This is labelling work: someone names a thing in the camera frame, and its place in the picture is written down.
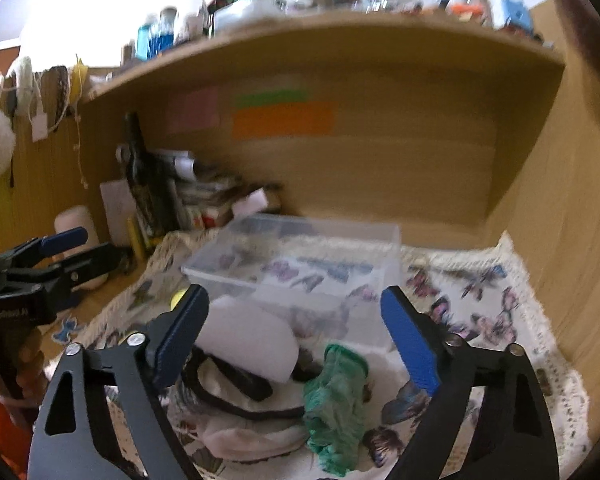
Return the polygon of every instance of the metal bolt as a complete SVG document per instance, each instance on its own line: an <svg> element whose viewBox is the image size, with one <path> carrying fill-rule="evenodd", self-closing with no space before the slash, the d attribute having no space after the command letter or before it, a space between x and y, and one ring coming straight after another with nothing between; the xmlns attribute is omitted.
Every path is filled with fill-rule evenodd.
<svg viewBox="0 0 600 480"><path fill-rule="evenodd" d="M146 340L146 336L141 332L136 332L126 338L126 344L129 346L140 346Z"/></svg>
<svg viewBox="0 0 600 480"><path fill-rule="evenodd" d="M64 349L64 353L67 355L76 355L80 350L82 350L82 345L80 345L80 343L71 343Z"/></svg>
<svg viewBox="0 0 600 480"><path fill-rule="evenodd" d="M458 348L462 344L462 338L458 334L449 334L445 337L445 343Z"/></svg>
<svg viewBox="0 0 600 480"><path fill-rule="evenodd" d="M522 348L518 343L512 343L509 345L509 352L516 357L522 357L525 354L525 349Z"/></svg>

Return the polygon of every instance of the pink sticky note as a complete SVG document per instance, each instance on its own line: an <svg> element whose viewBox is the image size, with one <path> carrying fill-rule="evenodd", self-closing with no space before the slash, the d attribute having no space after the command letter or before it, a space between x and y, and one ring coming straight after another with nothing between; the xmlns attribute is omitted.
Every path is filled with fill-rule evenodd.
<svg viewBox="0 0 600 480"><path fill-rule="evenodd" d="M166 107L167 135L184 134L220 125L218 87L174 94Z"/></svg>

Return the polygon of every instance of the green scrunchie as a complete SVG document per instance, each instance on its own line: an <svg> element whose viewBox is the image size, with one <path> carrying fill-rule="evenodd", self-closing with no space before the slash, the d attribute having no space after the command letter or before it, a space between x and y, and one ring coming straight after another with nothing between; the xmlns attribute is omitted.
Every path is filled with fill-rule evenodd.
<svg viewBox="0 0 600 480"><path fill-rule="evenodd" d="M358 465L365 433L363 389L369 368L355 352L332 344L324 351L322 373L304 386L307 446L318 454L320 468L343 477Z"/></svg>

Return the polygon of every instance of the wine bottle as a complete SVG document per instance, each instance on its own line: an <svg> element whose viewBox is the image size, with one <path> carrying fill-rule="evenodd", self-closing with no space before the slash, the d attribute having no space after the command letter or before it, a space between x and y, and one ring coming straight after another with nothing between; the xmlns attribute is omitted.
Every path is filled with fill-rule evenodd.
<svg viewBox="0 0 600 480"><path fill-rule="evenodd" d="M138 114L126 114L125 122L130 152L126 180L146 226L146 234L149 238L159 238L178 228L164 168L146 150Z"/></svg>

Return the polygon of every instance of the white tag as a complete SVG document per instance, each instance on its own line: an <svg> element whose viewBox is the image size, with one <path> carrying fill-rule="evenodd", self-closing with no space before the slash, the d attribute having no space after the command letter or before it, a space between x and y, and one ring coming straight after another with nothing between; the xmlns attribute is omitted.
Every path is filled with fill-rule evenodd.
<svg viewBox="0 0 600 480"><path fill-rule="evenodd" d="M31 120L31 137L33 138L33 142L46 139L48 137L47 132L46 114L37 114Z"/></svg>

